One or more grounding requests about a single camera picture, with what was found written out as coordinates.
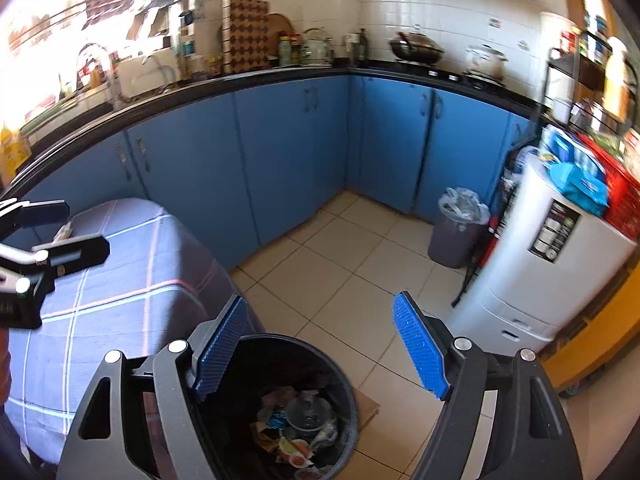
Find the plastic bag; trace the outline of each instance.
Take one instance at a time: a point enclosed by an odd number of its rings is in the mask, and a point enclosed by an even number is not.
[[[466,228],[464,224],[484,225],[490,218],[489,208],[480,202],[478,195],[463,187],[447,187],[447,192],[438,199],[438,207],[444,216],[463,224],[460,230]]]

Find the screw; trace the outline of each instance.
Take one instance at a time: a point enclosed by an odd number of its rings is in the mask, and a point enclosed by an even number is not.
[[[120,350],[109,350],[107,354],[104,356],[104,360],[108,363],[116,363],[122,354]]]
[[[466,337],[459,337],[453,342],[453,346],[458,350],[469,350],[471,348],[471,341]]]
[[[535,361],[536,353],[533,350],[529,350],[528,348],[523,348],[520,350],[520,357],[522,357],[525,361]]]
[[[176,339],[169,343],[169,352],[173,354],[179,354],[185,348],[187,348],[187,342],[184,339]]]

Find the cabinet door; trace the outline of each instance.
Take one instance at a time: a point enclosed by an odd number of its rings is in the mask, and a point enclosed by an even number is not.
[[[314,196],[312,95],[308,82],[235,93],[258,238],[266,244],[310,218]]]
[[[128,197],[146,198],[122,132],[71,159],[25,195],[32,202],[65,200],[71,215]],[[42,242],[48,243],[60,226],[50,224],[35,229]]]
[[[311,90],[314,193],[318,208],[344,187],[348,80],[345,76],[314,79]]]
[[[422,166],[431,89],[388,79],[365,83],[360,190],[408,213]]]
[[[504,150],[509,113],[450,92],[437,91],[416,213],[438,219],[438,199],[447,187],[465,187],[491,199]]]
[[[349,76],[348,145],[346,185],[360,189],[360,149],[364,125],[364,81],[361,75]]]
[[[154,202],[229,269],[258,248],[231,94],[199,101],[127,131]]]

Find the blue bag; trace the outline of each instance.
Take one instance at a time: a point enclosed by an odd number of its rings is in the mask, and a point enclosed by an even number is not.
[[[562,162],[549,167],[549,177],[562,196],[596,216],[607,209],[607,186],[575,164]]]

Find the black trash can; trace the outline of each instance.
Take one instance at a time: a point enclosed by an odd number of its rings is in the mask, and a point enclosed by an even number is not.
[[[292,465],[253,440],[250,424],[262,407],[260,398],[280,386],[305,390],[322,374],[328,385],[320,396],[334,408],[338,438],[313,456],[316,466],[331,465],[323,480],[334,478],[349,461],[358,439],[358,409],[351,385],[337,365],[317,348],[277,334],[243,336],[220,386],[199,405],[210,448],[229,480],[292,480]]]
[[[468,263],[471,249],[485,230],[486,224],[461,224],[440,216],[433,228],[427,255],[445,267],[459,269]]]
[[[440,218],[431,234],[427,255],[451,269],[466,265],[489,221],[489,208],[469,189],[447,187],[438,199]]]

